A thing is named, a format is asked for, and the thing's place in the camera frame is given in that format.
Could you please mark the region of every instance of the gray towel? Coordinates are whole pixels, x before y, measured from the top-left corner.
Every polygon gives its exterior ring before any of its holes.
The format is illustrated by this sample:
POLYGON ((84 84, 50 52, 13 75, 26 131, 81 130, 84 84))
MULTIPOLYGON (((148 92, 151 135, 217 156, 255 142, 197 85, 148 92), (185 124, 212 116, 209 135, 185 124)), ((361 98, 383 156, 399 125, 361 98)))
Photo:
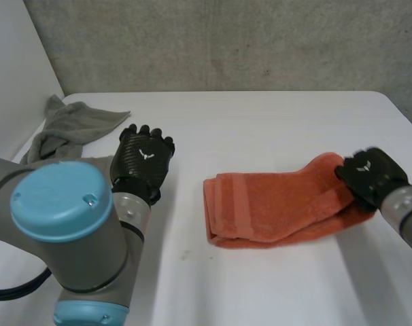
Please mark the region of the gray towel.
POLYGON ((20 163, 48 158, 80 158, 83 145, 109 134, 130 112, 92 109, 83 102, 65 105, 56 95, 45 108, 46 123, 20 163))

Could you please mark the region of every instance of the gray wall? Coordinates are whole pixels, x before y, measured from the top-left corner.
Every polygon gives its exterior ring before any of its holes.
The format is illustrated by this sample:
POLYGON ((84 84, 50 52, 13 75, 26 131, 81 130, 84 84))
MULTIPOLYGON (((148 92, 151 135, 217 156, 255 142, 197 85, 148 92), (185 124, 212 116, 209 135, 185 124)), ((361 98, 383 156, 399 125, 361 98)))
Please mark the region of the gray wall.
POLYGON ((25 0, 66 94, 375 90, 412 120, 412 0, 25 0))

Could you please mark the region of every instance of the towel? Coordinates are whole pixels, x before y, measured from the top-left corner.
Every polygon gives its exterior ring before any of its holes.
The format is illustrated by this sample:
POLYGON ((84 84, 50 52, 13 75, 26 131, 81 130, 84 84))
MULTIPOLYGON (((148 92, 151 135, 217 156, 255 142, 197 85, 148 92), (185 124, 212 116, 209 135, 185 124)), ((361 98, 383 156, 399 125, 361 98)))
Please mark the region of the towel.
POLYGON ((83 102, 65 105, 52 95, 45 108, 46 123, 20 163, 48 158, 80 158, 83 145, 110 133, 130 112, 92 109, 83 102))
POLYGON ((224 248, 270 248, 335 234, 371 218, 325 153, 294 173, 224 173, 203 184, 207 239, 224 248))

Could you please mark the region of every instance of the table surface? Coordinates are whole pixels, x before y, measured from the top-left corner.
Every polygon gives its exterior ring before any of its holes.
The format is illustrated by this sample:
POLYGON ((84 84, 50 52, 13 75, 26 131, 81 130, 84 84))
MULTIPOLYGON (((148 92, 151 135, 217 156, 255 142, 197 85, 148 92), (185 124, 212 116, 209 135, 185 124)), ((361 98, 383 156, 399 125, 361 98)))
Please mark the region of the table surface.
MULTIPOLYGON (((83 156, 115 152, 129 124, 171 135, 176 153, 153 207, 126 325, 412 325, 412 250, 379 213, 315 242, 226 250, 206 241, 202 182, 223 172, 290 172, 326 151, 378 146, 412 182, 412 125, 376 92, 73 94, 65 103, 131 111, 83 156)), ((16 160, 29 147, 29 142, 16 160)), ((42 263, 0 243, 0 287, 42 263)), ((61 288, 0 302, 0 325, 51 325, 61 288)))

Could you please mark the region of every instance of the concrete wall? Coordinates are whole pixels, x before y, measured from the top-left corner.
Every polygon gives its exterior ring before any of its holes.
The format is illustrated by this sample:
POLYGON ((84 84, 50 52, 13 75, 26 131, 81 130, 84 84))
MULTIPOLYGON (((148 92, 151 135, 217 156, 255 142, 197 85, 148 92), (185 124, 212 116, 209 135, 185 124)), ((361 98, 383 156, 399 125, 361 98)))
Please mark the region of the concrete wall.
POLYGON ((412 0, 25 0, 66 94, 375 90, 412 121, 412 0))
POLYGON ((21 0, 0 0, 0 157, 11 159, 63 95, 21 0))

